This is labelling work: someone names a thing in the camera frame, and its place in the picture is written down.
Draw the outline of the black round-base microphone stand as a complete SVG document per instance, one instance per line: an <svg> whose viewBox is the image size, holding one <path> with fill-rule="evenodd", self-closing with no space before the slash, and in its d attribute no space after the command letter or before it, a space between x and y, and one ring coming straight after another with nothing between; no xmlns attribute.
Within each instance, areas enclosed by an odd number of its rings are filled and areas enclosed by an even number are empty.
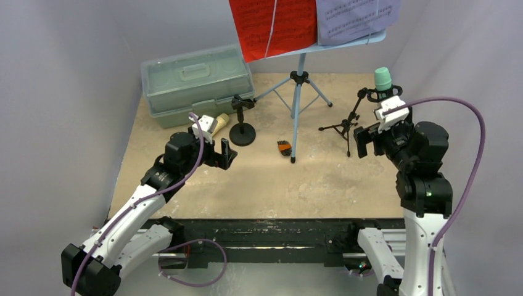
<svg viewBox="0 0 523 296"><path fill-rule="evenodd" d="M252 109L255 103L252 99L243 99L235 94L231 107L236 111L238 123L231 127L229 131L230 141L237 146L245 147L254 142L256 138L255 128L244 121L244 109Z"/></svg>

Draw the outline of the cream yellow microphone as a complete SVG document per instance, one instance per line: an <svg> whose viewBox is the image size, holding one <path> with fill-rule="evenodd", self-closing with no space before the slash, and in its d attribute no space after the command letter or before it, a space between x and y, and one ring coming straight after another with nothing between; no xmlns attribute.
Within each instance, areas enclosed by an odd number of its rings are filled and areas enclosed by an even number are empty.
<svg viewBox="0 0 523 296"><path fill-rule="evenodd" d="M220 130L222 130L228 123L230 119L228 114L222 113L216 117L216 127L213 130L212 136L215 136Z"/></svg>

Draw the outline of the black tripod microphone stand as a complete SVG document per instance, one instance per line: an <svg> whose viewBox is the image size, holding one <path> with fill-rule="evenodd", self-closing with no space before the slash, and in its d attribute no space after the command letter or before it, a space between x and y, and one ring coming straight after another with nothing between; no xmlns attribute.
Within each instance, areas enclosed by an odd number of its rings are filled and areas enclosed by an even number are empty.
<svg viewBox="0 0 523 296"><path fill-rule="evenodd" d="M352 109L352 111L349 113L347 119L343 119L341 123L337 125L331 125L331 126L323 126L319 127L319 131L324 131L328 129L334 129L337 134L339 134L344 140L347 142L347 157L351 156L350 153L350 140L349 140L349 131L352 127L356 127L358 125L358 120L360 118L360 115L356 113L357 108L360 105L360 102L363 99L367 99L370 102L380 103L384 101L385 99L388 99L394 95L401 96L403 93L403 89L401 86L398 85L392 85L389 89L386 90L378 90L377 88L369 89L369 88L362 88L357 92L358 100Z"/></svg>

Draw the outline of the mint green microphone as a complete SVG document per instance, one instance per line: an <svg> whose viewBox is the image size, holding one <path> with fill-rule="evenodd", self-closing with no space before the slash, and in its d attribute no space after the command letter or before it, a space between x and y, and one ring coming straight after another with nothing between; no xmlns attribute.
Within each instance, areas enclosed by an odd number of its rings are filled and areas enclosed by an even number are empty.
<svg viewBox="0 0 523 296"><path fill-rule="evenodd" d="M387 67L380 67L374 71L374 85L379 101L393 95L392 78Z"/></svg>

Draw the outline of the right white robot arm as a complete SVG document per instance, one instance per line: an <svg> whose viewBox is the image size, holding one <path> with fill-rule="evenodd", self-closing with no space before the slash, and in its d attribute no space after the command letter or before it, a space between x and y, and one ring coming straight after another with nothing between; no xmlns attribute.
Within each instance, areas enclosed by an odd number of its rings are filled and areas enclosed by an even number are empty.
<svg viewBox="0 0 523 296"><path fill-rule="evenodd" d="M377 295L442 295L443 240L437 235L450 218L453 190L439 169L448 133L429 121L403 121L382 132L378 127L359 127L354 138L360 158L371 143L375 155L385 155L398 170L395 188L405 222L405 264L398 264L378 227L349 231L347 245L365 252L378 280Z"/></svg>

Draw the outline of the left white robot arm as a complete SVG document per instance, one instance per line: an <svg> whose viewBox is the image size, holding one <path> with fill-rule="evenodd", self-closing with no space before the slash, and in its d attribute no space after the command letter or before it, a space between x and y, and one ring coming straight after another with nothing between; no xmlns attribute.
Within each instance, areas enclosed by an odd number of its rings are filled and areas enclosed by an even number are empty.
<svg viewBox="0 0 523 296"><path fill-rule="evenodd" d="M202 164L227 170L237 152L227 139L221 152L215 142L199 132L172 134L164 154L155 159L140 185L124 206L81 245L69 244L61 253L62 279L72 295L114 295L124 277L161 251L182 252L207 240L186 240L184 226L168 216L158 219L145 233L144 223L185 185Z"/></svg>

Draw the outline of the orange black hex key set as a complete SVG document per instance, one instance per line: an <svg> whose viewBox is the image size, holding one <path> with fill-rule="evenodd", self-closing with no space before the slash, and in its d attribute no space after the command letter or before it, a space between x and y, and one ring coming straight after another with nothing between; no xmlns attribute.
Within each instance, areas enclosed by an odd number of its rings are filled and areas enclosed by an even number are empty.
<svg viewBox="0 0 523 296"><path fill-rule="evenodd" d="M278 150L283 157L290 157L292 154L292 145L289 141L277 141Z"/></svg>

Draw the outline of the grey-green plastic toolbox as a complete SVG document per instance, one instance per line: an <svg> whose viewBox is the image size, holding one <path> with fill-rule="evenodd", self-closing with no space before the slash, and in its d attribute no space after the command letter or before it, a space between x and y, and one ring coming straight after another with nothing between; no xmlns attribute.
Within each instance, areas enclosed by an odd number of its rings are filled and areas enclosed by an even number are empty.
<svg viewBox="0 0 523 296"><path fill-rule="evenodd" d="M213 117L233 113L235 95L251 99L255 94L238 44L145 61L141 81L149 115L163 129L189 123L191 112Z"/></svg>

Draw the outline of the light blue music stand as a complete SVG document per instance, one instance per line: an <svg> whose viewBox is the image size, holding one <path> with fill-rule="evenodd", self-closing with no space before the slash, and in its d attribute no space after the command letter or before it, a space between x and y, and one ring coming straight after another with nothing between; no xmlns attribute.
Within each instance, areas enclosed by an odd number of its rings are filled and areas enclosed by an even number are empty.
<svg viewBox="0 0 523 296"><path fill-rule="evenodd" d="M348 43L340 44L340 45L333 45L333 46L321 46L319 44L314 44L309 47L306 47L304 49L299 49L296 51L290 51L283 54L278 55L279 57L284 56L294 56L297 55L299 57L298 65L296 71L292 71L289 73L289 76L282 80L281 82L274 85L272 88L267 89L265 92L257 95L254 97L253 101L258 102L263 97L267 96L270 93L275 93L281 100L281 102L287 107L287 109L290 112L290 117L293 122L293 138L291 143L291 154L290 154L290 162L295 163L296 162L296 148L297 148L297 136L298 136L298 127L299 127L299 116L300 114L305 111L309 105L301 108L301 93L302 88L304 84L309 84L317 93L317 96L315 99L312 100L312 102L315 102L317 99L321 98L328 107L332 107L332 102L324 95L324 93L317 87L317 85L313 82L313 80L310 78L308 72L305 71L305 61L306 56L309 53L312 52L320 52L320 51L326 51L331 49L340 49L345 47L352 47L352 46L359 46L359 45L367 45L369 43L377 43L385 39L386 37L386 30L383 29L381 31L378 31L377 33L371 33L369 35L366 35L362 38L358 38L354 41L350 41ZM293 92L293 98L292 103L289 105L283 97L278 93L278 88L285 85L288 82L294 83L294 92Z"/></svg>

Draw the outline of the lavender sheet music page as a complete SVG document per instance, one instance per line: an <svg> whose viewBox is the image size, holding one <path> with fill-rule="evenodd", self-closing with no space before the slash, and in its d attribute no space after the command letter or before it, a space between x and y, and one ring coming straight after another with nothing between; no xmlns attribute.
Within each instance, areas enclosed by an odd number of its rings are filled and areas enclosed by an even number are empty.
<svg viewBox="0 0 523 296"><path fill-rule="evenodd" d="M316 1L320 46L337 46L385 30L399 18L401 0Z"/></svg>

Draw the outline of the red sheet music page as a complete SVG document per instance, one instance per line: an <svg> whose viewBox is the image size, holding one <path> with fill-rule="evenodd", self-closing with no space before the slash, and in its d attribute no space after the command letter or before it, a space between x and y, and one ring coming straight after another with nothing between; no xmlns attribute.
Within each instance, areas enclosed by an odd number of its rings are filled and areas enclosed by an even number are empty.
<svg viewBox="0 0 523 296"><path fill-rule="evenodd" d="M278 56L317 42L315 0L229 0L244 60Z"/></svg>

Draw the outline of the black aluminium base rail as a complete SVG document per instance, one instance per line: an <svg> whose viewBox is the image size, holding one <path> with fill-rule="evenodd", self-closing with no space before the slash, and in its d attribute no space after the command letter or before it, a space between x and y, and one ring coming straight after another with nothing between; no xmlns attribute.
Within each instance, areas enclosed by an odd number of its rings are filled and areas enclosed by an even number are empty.
<svg viewBox="0 0 523 296"><path fill-rule="evenodd" d="M402 219L109 220L81 246L60 255L64 281L120 282L157 254L188 268L209 263L301 263L372 269L380 277L435 273L447 220L439 214Z"/></svg>

